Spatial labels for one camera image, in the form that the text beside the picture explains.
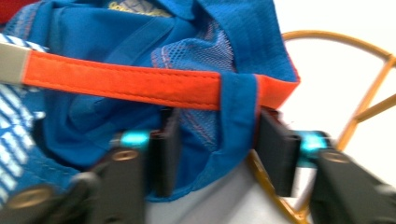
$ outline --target white background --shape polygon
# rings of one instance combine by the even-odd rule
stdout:
[[[396,54],[396,1],[275,0],[282,33],[324,30],[357,37]],[[323,40],[287,43],[302,84],[281,107],[294,130],[322,130],[336,141],[383,61],[352,47]],[[396,93],[388,75],[373,104]],[[396,108],[361,123],[346,153],[396,186]]]

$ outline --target stitching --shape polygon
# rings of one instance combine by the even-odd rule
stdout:
[[[34,22],[34,19],[35,19],[35,15],[37,14],[38,8],[41,7],[41,5],[42,5],[42,3],[37,4],[37,5],[33,5],[32,6],[33,8],[30,9],[30,12],[29,12],[30,15],[29,15],[29,18],[27,18],[27,20],[26,20],[27,24],[24,27],[25,28],[25,32],[24,32],[23,39],[27,39],[29,37],[29,34],[32,31],[32,26],[33,26],[33,22]]]
[[[62,191],[65,191],[65,190],[66,190],[65,187],[62,187],[59,183],[56,183],[56,182],[55,182],[56,180],[55,180],[55,181],[54,181],[54,180],[48,181],[47,179],[44,179],[43,177],[40,177],[39,175],[35,174],[33,171],[31,171],[31,170],[29,170],[29,169],[25,169],[24,172],[29,173],[29,174],[31,175],[31,177],[37,178],[38,180],[41,181],[41,183],[52,184],[52,185],[54,185],[54,186],[60,188]]]
[[[90,67],[90,68],[95,69],[95,70],[105,70],[105,71],[114,71],[114,72],[133,72],[130,69],[127,69],[127,68],[106,68],[106,67],[98,68],[95,65],[64,62],[64,61],[48,58],[48,57],[46,57],[45,54],[36,54],[35,57],[37,57],[37,58],[39,58],[41,60],[45,60],[45,61],[55,61],[57,63],[66,63],[66,64],[71,64],[71,65],[74,65],[74,66]],[[217,79],[217,80],[219,80],[219,77],[206,77],[206,76],[195,75],[195,74],[183,75],[183,74],[160,73],[160,72],[154,73],[154,72],[145,72],[145,71],[136,71],[136,72],[140,73],[140,74],[145,74],[145,75],[161,75],[161,76],[169,76],[169,77],[170,76],[175,76],[175,77],[195,77],[195,78],[209,78],[209,79]]]
[[[158,65],[157,56],[155,55],[155,51],[156,51],[156,50],[154,50],[154,51],[151,52],[150,57],[151,57],[152,66],[153,66],[154,68],[158,68],[158,67],[160,67],[160,66]]]
[[[214,142],[212,141],[212,138],[210,137],[210,134],[208,134],[205,129],[201,126],[201,124],[199,122],[197,122],[194,119],[194,116],[186,110],[183,110],[183,114],[185,115],[186,119],[190,122],[190,124],[192,125],[192,127],[194,128],[195,131],[197,131],[198,133],[201,134],[201,136],[206,140],[206,142],[213,146],[215,145]]]
[[[163,47],[161,48],[161,59],[163,59],[163,65],[165,68],[172,68],[171,58],[169,57],[168,48]]]
[[[47,165],[46,163],[44,163],[43,161],[41,161],[39,158],[34,158],[33,160],[35,161],[35,163],[41,165],[43,168],[47,168],[48,170],[54,171],[61,175],[72,176],[72,174],[70,172],[65,171],[64,169],[59,168],[59,167],[51,167],[51,166]]]
[[[32,79],[32,78],[26,78],[27,81],[32,81],[35,83],[43,83],[43,84],[50,84],[52,87],[68,87],[71,88],[75,91],[89,91],[91,92],[92,89],[88,89],[88,88],[81,88],[81,87],[75,87],[75,86],[70,86],[70,85],[64,85],[64,84],[58,84],[58,83],[53,83],[53,82],[48,82],[48,81],[42,81],[42,80],[38,80],[38,79]],[[208,106],[218,106],[216,104],[206,104],[206,103],[195,103],[195,102],[189,102],[189,101],[177,101],[177,100],[167,100],[167,99],[163,99],[160,97],[149,97],[149,96],[143,96],[143,95],[137,95],[137,94],[133,94],[133,93],[122,93],[122,92],[116,92],[116,91],[94,91],[94,92],[101,92],[101,93],[109,93],[111,96],[123,96],[123,98],[125,98],[126,96],[133,96],[136,98],[141,98],[141,99],[149,99],[149,100],[160,100],[160,101],[164,101],[164,102],[170,102],[170,103],[182,103],[182,104],[187,104],[187,105],[208,105]]]

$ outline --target blue fabric bag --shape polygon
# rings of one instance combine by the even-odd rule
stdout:
[[[68,58],[220,73],[220,111],[182,109],[177,186],[169,198],[149,193],[151,202],[201,189],[246,157],[259,98],[254,74],[298,82],[270,0],[45,0],[24,7],[4,34]],[[0,204],[38,183],[66,189],[106,154],[114,133],[158,129],[163,108],[10,85],[0,85],[0,104]],[[32,137],[38,119],[42,143]]]

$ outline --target white surface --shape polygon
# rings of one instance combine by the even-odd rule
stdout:
[[[148,224],[289,223],[243,162],[211,186],[172,203],[148,204]]]
[[[396,53],[396,2],[275,0],[281,32],[325,30],[351,35]],[[287,43],[302,78],[301,86],[281,107],[284,120],[295,130],[322,130],[337,140],[383,62],[349,46],[323,40]],[[373,104],[396,93],[393,70]],[[346,153],[396,186],[396,108],[364,121]]]

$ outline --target orange webbing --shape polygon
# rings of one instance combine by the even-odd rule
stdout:
[[[256,76],[259,104],[279,107],[298,83]],[[179,108],[219,110],[220,76],[95,63],[32,51],[23,84]]]

